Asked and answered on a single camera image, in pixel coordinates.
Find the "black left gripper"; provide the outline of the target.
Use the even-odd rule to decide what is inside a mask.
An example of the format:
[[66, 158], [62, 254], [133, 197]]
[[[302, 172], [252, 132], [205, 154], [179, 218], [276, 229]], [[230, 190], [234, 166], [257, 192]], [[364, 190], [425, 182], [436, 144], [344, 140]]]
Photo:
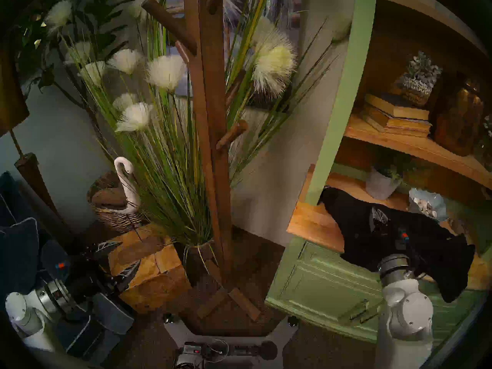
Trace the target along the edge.
[[70, 256], [70, 295], [91, 297], [97, 293], [113, 295], [124, 292], [135, 278], [141, 260], [132, 263], [120, 273], [110, 275], [101, 263], [122, 244], [120, 241], [105, 241], [93, 246], [92, 252]]

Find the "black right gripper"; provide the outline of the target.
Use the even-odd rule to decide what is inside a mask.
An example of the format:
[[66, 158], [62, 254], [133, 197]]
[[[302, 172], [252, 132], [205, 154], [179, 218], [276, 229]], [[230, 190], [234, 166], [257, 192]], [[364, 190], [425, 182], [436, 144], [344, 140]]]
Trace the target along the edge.
[[375, 232], [378, 263], [390, 255], [400, 253], [396, 246], [397, 241], [400, 239], [398, 228], [394, 225], [389, 225], [387, 215], [375, 206], [372, 206], [370, 211], [370, 230]]

